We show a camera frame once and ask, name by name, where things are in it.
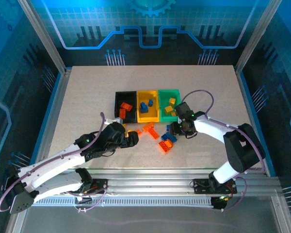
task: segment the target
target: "orange block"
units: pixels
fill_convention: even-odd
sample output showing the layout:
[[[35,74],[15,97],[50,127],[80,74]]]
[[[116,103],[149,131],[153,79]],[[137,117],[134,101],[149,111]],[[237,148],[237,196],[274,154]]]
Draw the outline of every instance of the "orange block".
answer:
[[[153,129],[148,129],[149,134],[151,134],[151,136],[153,137],[154,140],[158,139],[160,136],[158,135],[158,133]]]
[[[149,129],[152,129],[152,128],[154,128],[153,122],[150,122],[147,125],[145,125],[144,127],[142,127],[142,129],[144,130],[144,132],[147,132]]]
[[[138,136],[140,136],[142,134],[142,132],[140,130],[135,130],[138,133]]]
[[[173,147],[173,143],[170,141],[170,139],[167,139],[166,141],[164,141],[166,146],[168,146],[169,148],[172,148]]]
[[[130,111],[130,110],[132,109],[132,106],[129,105],[128,103],[123,102],[123,103],[121,104],[121,108],[124,108],[124,109],[126,109],[127,111]]]
[[[126,117],[126,110],[124,108],[120,109],[120,118],[125,119]]]
[[[159,143],[159,147],[162,149],[162,151],[166,154],[170,148],[168,146],[166,146],[165,142],[164,141],[161,141]]]

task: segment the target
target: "white tabletop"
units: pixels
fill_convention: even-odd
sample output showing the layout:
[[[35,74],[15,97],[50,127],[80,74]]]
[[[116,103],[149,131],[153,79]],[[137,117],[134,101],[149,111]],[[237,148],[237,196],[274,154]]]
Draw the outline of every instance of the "white tabletop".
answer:
[[[215,98],[209,112],[212,118],[241,125],[250,123],[233,66],[118,66],[73,67],[59,114],[49,156],[63,150],[82,134],[97,131],[100,112],[114,118],[117,91],[179,89],[183,98],[188,92],[206,89]],[[194,112],[206,111],[211,98],[194,93],[186,102]],[[127,129],[142,129],[145,124],[127,124]],[[167,123],[156,123],[154,129],[163,135]],[[199,133],[193,139],[177,136],[178,142],[163,154],[148,133],[128,149],[117,149],[109,157],[93,159],[82,165],[90,168],[124,167],[199,167],[214,168],[226,160],[225,146]]]

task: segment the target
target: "glass panel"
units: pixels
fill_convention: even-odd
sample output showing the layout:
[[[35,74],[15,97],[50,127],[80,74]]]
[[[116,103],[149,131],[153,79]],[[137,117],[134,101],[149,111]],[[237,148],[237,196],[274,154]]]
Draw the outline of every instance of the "glass panel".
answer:
[[[236,64],[268,0],[34,0],[66,66]]]
[[[18,2],[0,1],[0,188],[8,164],[31,158],[57,73]],[[9,217],[0,213],[0,233]]]
[[[243,74],[275,172],[291,187],[291,0],[282,1]]]

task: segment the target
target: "enclosure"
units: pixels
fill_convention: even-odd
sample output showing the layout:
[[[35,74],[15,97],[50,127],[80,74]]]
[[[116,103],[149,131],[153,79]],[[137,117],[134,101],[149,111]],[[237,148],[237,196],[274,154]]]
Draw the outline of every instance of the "enclosure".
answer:
[[[78,214],[58,194],[0,213],[0,233],[291,232],[291,0],[0,0],[0,197],[8,165],[62,151],[99,129],[100,112],[118,117],[127,100],[126,130],[155,122],[161,137],[178,120],[164,111],[170,98],[196,89],[213,94],[211,118],[252,125],[266,154],[266,175],[236,180],[227,206],[246,196],[233,211],[213,211],[214,195],[190,186],[226,162],[223,143],[177,136],[164,154],[143,132],[82,165],[109,181],[99,207]],[[211,105],[206,93],[186,101],[194,112]]]

